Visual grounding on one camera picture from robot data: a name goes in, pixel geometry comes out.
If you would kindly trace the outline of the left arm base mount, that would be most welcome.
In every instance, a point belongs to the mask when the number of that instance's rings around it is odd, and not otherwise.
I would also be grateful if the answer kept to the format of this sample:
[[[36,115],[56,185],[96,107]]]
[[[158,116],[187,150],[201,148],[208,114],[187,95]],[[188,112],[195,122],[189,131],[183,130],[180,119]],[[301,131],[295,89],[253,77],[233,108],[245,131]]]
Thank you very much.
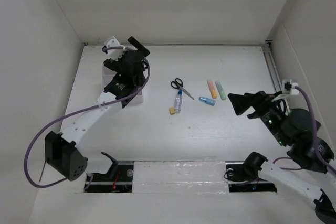
[[[131,193],[133,187],[134,162],[119,162],[113,171],[106,174],[93,173],[86,176],[86,193]]]

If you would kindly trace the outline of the blue correction tape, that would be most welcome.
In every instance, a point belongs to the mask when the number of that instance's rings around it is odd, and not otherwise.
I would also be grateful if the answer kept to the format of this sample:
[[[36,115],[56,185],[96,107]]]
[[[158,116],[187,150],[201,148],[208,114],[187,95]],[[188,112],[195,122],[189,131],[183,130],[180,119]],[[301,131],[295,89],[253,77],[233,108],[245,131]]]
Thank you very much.
[[[210,106],[214,106],[216,103],[215,100],[206,97],[199,97],[198,100]]]

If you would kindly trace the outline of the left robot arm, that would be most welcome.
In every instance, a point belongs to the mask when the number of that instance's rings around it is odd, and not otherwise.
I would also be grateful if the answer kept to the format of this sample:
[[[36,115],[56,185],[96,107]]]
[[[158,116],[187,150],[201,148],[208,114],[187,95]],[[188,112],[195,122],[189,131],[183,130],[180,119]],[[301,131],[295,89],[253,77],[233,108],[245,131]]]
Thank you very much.
[[[96,172],[105,180],[112,180],[117,175],[114,164],[99,160],[98,133],[142,91],[149,79],[144,72],[150,71],[146,59],[150,51],[133,36],[127,41],[131,48],[114,37],[104,43],[102,51],[107,59],[103,65],[115,74],[94,105],[82,109],[72,125],[45,136],[46,163],[66,180],[74,181],[83,173]]]

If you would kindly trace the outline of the yellow eraser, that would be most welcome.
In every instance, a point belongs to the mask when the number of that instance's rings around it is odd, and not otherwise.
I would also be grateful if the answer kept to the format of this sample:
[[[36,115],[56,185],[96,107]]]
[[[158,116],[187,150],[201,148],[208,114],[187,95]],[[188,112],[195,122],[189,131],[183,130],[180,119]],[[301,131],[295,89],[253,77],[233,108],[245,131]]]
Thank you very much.
[[[175,109],[173,107],[169,108],[169,113],[170,115],[175,114]]]

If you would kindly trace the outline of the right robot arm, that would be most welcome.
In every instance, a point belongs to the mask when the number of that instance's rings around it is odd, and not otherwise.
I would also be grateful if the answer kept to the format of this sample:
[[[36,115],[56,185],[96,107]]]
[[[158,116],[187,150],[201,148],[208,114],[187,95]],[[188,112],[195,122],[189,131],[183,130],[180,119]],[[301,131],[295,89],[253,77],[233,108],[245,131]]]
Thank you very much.
[[[253,108],[254,112],[247,117],[261,119],[279,145],[289,148],[288,158],[306,170],[318,186],[300,180],[257,152],[251,152],[241,163],[227,164],[226,178],[236,186],[256,180],[285,186],[306,201],[320,221],[335,223],[335,154],[317,136],[321,124],[315,120],[307,94],[299,87],[290,86],[273,94],[230,93],[228,98],[236,115]]]

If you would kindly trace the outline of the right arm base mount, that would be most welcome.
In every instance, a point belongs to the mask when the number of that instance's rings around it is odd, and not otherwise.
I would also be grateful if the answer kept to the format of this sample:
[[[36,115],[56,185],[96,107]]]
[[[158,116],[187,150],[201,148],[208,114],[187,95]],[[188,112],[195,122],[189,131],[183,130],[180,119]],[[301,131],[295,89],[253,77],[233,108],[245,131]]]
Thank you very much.
[[[242,162],[227,163],[224,178],[230,193],[276,193],[275,184],[261,178],[250,178],[242,170]]]

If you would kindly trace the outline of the clear glue bottle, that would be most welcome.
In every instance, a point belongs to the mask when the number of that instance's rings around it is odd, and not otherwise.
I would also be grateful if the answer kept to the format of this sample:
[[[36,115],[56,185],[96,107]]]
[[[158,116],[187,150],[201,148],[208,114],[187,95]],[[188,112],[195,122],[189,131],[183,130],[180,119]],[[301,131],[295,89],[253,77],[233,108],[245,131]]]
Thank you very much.
[[[179,89],[176,98],[175,98],[175,103],[174,103],[174,111],[175,113],[180,113],[181,111],[181,107],[182,107],[182,100],[183,100],[183,96],[182,96],[182,90]]]

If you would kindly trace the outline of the black handled scissors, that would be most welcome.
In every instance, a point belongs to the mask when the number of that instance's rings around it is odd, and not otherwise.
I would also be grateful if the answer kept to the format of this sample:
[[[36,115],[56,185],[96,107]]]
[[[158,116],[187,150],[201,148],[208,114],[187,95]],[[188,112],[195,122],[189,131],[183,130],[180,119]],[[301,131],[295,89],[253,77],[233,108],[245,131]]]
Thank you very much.
[[[194,97],[184,88],[183,81],[180,78],[175,78],[173,81],[171,81],[171,87],[177,90],[181,90],[188,97],[194,100]]]

